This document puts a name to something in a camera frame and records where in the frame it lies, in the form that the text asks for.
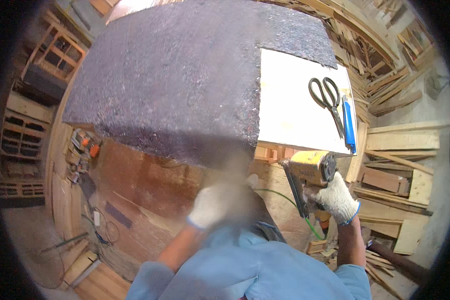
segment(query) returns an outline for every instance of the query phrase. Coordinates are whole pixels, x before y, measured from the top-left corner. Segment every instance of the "white board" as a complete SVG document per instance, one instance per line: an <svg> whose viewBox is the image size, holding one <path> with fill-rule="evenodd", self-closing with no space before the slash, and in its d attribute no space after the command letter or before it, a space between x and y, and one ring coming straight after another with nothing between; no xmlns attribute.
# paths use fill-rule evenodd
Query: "white board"
<svg viewBox="0 0 450 300"><path fill-rule="evenodd" d="M336 83L340 98L345 94L350 104L357 141L355 105L345 67L338 65L338 69L332 69L287 53L261 49L260 72L259 142L351 155L338 135L332 114L313 100L308 89L313 77L319 81L329 77ZM343 123L342 101L337 110Z"/></svg>

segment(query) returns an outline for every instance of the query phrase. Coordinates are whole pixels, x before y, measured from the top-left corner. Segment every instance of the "work glove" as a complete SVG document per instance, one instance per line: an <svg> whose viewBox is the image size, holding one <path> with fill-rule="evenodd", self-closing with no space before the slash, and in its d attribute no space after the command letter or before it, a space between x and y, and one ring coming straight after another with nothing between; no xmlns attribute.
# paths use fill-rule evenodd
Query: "work glove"
<svg viewBox="0 0 450 300"><path fill-rule="evenodd" d="M335 172L335 177L326 188L304 186L303 198L308 200L311 207L321 204L339 225L348 224L360 208L360 202L353 200L342 175L338 172Z"/></svg>
<svg viewBox="0 0 450 300"><path fill-rule="evenodd" d="M200 190L187 221L203 230L248 211L246 186L220 183Z"/></svg>

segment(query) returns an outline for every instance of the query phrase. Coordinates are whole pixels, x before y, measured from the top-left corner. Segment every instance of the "green air hose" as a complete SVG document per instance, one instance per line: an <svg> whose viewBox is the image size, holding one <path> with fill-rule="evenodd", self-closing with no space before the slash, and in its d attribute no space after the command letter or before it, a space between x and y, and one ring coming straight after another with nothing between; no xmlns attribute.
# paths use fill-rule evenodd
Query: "green air hose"
<svg viewBox="0 0 450 300"><path fill-rule="evenodd" d="M297 205L294 203L294 201L290 200L290 198L288 198L286 195L283 195L282 193L277 192L276 190L273 189L255 189L255 191L267 191L267 192L272 192L275 194L278 194L280 196L282 196L283 198L285 198L286 200L288 200L288 202L290 202L291 204L293 204L293 206L295 208L297 208ZM313 233L315 234L315 236L319 239L319 240L324 240L325 238L320 237L317 233L317 231L315 231L315 228L313 228L312 224L310 224L310 221L308 220L308 218L305 218L305 221L307 222L308 226L310 226L310 229L313 231Z"/></svg>

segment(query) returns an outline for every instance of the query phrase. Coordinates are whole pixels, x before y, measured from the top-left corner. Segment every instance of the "blue sleeve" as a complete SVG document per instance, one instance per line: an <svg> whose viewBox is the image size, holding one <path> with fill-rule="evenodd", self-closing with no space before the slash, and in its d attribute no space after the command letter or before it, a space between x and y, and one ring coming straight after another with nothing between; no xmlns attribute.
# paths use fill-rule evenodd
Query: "blue sleeve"
<svg viewBox="0 0 450 300"><path fill-rule="evenodd" d="M355 264L342 264L335 270L355 300L372 300L370 283L365 268Z"/></svg>
<svg viewBox="0 0 450 300"><path fill-rule="evenodd" d="M174 276L173 271L167 266L156 261L146 261L133 279L125 299L156 300Z"/></svg>

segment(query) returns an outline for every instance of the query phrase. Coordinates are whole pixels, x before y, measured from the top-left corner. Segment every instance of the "wooden floor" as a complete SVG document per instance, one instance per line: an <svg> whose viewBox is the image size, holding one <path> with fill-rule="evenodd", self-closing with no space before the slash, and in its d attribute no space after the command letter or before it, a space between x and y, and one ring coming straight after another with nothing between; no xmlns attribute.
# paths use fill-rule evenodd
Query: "wooden floor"
<svg viewBox="0 0 450 300"><path fill-rule="evenodd" d="M103 262L75 288L82 300L124 300L130 283Z"/></svg>

